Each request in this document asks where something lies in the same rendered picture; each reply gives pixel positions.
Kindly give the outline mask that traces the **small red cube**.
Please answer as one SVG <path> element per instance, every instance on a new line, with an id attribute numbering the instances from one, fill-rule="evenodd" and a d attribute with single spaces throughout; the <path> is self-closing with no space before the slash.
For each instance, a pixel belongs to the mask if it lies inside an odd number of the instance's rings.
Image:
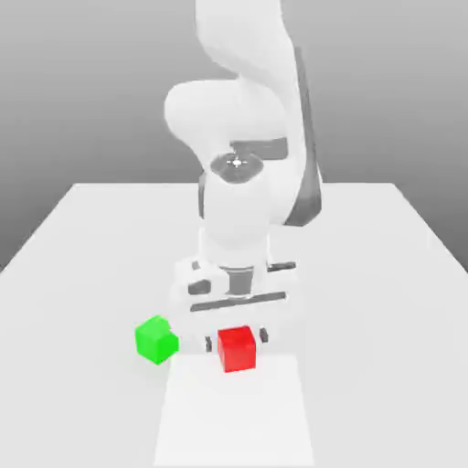
<path id="1" fill-rule="evenodd" d="M 218 355 L 225 373 L 256 367 L 256 341 L 249 326 L 218 330 Z"/>

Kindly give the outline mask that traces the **small green cube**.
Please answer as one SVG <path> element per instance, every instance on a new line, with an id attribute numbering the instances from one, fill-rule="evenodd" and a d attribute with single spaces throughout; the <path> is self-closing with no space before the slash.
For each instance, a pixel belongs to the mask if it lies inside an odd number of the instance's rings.
<path id="1" fill-rule="evenodd" d="M 179 337 L 160 315 L 138 325 L 134 335 L 137 353 L 158 366 L 179 351 Z"/>

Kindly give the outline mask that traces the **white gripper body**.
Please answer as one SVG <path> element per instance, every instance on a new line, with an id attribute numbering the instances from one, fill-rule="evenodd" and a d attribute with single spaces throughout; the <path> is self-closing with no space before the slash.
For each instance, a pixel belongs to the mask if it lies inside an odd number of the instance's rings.
<path id="1" fill-rule="evenodd" d="M 272 335 L 298 317 L 296 288 L 247 296 L 190 294 L 179 289 L 179 334 L 214 335 L 218 330 L 248 325 Z"/>

